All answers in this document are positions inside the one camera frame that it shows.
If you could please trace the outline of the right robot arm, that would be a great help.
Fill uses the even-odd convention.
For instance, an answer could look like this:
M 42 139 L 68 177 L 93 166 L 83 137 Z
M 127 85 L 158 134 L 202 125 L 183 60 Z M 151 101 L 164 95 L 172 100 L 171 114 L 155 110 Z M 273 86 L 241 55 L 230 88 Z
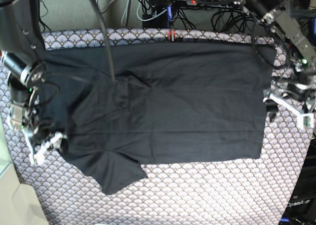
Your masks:
M 0 49 L 2 66 L 9 70 L 8 124 L 23 132 L 32 155 L 39 145 L 64 152 L 66 135 L 54 132 L 52 119 L 39 119 L 60 88 L 45 79 L 45 45 L 40 32 L 39 0 L 0 0 Z

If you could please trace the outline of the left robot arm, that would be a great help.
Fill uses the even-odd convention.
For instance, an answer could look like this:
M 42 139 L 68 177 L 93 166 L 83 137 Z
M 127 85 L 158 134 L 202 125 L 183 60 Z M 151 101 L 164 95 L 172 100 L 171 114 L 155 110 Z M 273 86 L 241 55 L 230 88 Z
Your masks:
M 251 36 L 257 26 L 285 50 L 286 61 L 280 68 L 290 71 L 288 78 L 277 77 L 275 89 L 268 90 L 267 99 L 284 106 L 307 127 L 316 111 L 316 48 L 303 34 L 299 22 L 284 9 L 283 0 L 224 0 L 223 5 L 239 7 L 254 20 Z

